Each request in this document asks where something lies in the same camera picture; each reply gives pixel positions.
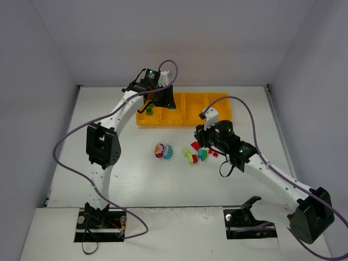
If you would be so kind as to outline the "red flower lego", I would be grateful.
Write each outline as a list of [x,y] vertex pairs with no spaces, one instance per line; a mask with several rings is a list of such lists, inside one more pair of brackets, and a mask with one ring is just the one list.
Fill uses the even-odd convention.
[[156,144],[154,154],[157,158],[163,157],[164,147],[165,147],[164,144],[161,144],[161,143]]

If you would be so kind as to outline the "blue flower lego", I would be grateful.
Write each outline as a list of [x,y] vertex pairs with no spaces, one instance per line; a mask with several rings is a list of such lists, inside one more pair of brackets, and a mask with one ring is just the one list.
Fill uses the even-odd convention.
[[171,159],[171,157],[173,156],[173,148],[171,145],[167,144],[164,146],[164,150],[163,150],[163,158],[166,160]]

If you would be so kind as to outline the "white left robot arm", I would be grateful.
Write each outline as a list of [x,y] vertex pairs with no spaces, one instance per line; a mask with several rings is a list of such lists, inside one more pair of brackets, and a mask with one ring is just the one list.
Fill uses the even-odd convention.
[[147,69],[144,78],[133,80],[122,89],[123,98],[105,119],[88,125],[86,153],[91,166],[93,192],[84,210],[101,219],[109,210],[111,171],[121,156],[119,136],[134,114],[146,104],[175,109],[171,71]]

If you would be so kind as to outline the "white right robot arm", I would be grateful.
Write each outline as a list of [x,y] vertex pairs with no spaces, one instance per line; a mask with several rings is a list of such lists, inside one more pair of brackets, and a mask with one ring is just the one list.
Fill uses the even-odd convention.
[[330,194],[313,189],[283,174],[257,152],[255,146],[234,134],[233,124],[222,120],[207,128],[196,126],[195,139],[202,147],[217,148],[226,162],[259,180],[291,209],[286,220],[290,230],[306,244],[312,244],[334,222]]

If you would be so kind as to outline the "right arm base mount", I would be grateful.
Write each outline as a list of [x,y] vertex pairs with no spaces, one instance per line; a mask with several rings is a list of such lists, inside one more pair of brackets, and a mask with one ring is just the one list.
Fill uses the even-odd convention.
[[261,199],[253,196],[239,208],[223,210],[227,240],[277,238],[274,223],[257,220],[251,212],[253,205]]

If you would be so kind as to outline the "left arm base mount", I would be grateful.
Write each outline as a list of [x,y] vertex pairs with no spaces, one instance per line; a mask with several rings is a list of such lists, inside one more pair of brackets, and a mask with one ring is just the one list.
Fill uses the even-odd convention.
[[76,243],[118,243],[125,239],[127,214],[120,209],[95,209],[86,203],[80,209],[74,242]]

